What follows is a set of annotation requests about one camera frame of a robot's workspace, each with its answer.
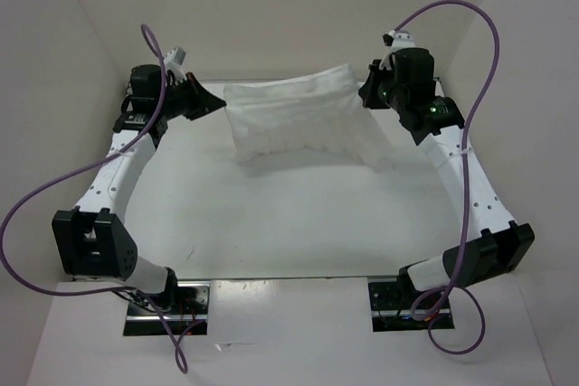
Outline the white pleated skirt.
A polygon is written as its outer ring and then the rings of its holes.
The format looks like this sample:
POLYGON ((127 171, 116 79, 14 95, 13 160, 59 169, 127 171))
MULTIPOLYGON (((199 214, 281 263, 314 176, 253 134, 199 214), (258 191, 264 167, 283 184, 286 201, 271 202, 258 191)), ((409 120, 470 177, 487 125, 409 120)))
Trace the white pleated skirt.
POLYGON ((294 79, 225 85, 237 160, 311 148, 373 168, 390 163, 392 144, 358 91, 348 64, 294 79))

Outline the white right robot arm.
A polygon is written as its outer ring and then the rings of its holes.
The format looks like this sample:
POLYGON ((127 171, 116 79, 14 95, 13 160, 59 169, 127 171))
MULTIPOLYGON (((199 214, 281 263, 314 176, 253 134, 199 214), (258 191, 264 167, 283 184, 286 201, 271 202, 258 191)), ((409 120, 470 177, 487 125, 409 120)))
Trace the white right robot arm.
POLYGON ((535 240, 491 186, 474 153, 466 121, 453 99, 436 92, 434 58, 403 48, 375 60, 359 90, 366 108, 394 110, 402 127, 431 161, 462 221, 456 247, 399 271, 396 295, 416 307, 434 288, 469 287, 514 271, 535 240))

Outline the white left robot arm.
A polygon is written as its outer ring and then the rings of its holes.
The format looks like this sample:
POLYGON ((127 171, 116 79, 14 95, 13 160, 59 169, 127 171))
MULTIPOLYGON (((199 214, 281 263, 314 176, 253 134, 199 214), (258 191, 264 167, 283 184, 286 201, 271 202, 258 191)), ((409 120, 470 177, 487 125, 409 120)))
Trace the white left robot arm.
POLYGON ((225 106, 223 99, 178 66, 145 64, 131 70, 113 127, 109 161, 77 203, 52 218, 66 274, 131 287, 137 303, 149 303, 159 313, 178 307, 181 293, 176 273, 138 254, 137 243, 125 226, 128 202, 170 120, 196 120, 225 106))

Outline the aluminium table edge rail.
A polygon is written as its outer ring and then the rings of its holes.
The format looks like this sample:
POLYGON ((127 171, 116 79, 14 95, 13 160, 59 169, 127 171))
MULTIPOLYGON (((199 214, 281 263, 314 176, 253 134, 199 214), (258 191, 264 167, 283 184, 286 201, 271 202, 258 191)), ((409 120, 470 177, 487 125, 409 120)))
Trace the aluminium table edge rail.
POLYGON ((138 68, 107 163, 53 218, 64 270, 157 288, 170 272, 386 275, 440 254, 457 220, 439 176, 357 91, 346 65, 218 94, 138 68))

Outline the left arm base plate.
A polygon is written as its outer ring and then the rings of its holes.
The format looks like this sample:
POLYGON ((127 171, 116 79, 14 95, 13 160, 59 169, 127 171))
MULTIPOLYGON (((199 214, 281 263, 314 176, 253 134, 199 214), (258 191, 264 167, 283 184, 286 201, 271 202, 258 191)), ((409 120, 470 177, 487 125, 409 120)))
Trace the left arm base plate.
MULTIPOLYGON (((207 335, 211 282, 180 280, 176 301, 159 306, 174 335, 207 335)), ((140 296, 123 296, 128 301, 123 335, 128 337, 166 335, 155 310, 140 296)))

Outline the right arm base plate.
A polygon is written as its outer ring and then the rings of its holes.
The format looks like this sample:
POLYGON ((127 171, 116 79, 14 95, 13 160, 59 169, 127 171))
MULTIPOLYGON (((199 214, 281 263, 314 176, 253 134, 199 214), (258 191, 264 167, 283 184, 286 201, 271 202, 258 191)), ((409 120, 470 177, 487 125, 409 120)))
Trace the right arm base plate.
MULTIPOLYGON (((427 330, 433 318, 438 319, 432 327, 434 330, 454 329, 450 301, 446 301, 433 317, 416 321, 411 315, 411 306, 418 295, 403 296, 394 277, 369 279, 367 289, 374 333, 427 330)), ((425 298, 416 308, 416 314, 423 315, 432 309, 441 294, 425 298)))

